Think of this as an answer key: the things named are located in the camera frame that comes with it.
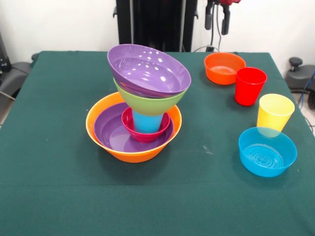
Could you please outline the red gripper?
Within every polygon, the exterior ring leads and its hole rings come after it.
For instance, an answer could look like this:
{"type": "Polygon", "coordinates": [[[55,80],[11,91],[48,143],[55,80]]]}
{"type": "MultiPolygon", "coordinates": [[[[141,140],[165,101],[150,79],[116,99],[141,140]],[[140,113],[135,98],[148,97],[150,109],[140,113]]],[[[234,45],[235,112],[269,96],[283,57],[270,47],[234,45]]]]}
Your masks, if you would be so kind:
{"type": "Polygon", "coordinates": [[[229,5],[232,5],[233,3],[239,3],[240,0],[212,0],[207,1],[207,5],[205,8],[205,29],[210,30],[212,28],[212,20],[213,20],[213,7],[215,4],[221,4],[223,8],[223,14],[224,18],[222,20],[222,28],[221,28],[221,34],[227,35],[229,31],[229,22],[230,22],[230,10],[229,5]]]}

